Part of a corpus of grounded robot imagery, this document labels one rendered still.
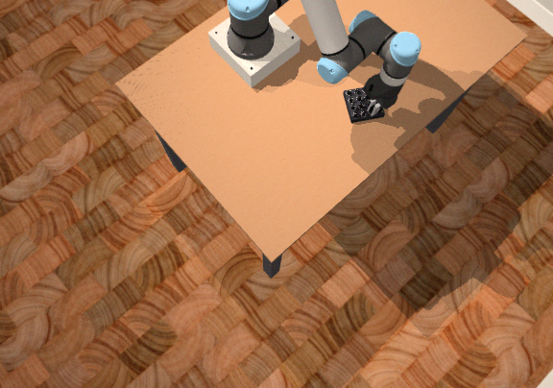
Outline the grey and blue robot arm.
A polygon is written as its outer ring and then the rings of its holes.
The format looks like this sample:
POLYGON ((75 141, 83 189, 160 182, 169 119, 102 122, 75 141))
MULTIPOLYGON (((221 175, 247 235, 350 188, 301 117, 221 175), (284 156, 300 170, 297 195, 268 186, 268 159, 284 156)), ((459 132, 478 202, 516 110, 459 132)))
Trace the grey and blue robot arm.
MULTIPOLYGON (((265 57, 275 41, 269 17, 288 1, 228 0, 227 43, 231 53, 248 61, 265 57)), ((353 18, 348 35, 336 0, 301 3, 323 56, 317 70, 328 83, 339 83, 372 52, 384 60, 385 73, 394 79, 407 77, 418 60, 420 39, 415 34, 396 32, 368 10, 353 18)))

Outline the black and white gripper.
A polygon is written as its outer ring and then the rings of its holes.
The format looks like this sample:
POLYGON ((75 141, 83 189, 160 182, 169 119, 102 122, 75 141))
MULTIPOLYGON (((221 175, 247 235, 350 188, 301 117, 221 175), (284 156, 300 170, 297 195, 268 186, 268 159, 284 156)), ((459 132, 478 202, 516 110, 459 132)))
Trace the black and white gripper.
POLYGON ((379 73, 370 77, 363 87, 363 91, 371 98, 368 112, 374 108, 371 116, 374 116, 380 107, 388 109, 396 103, 397 95, 400 93, 408 77, 403 79, 389 77, 383 69, 383 64, 379 73), (376 101, 378 102, 377 104, 376 101))

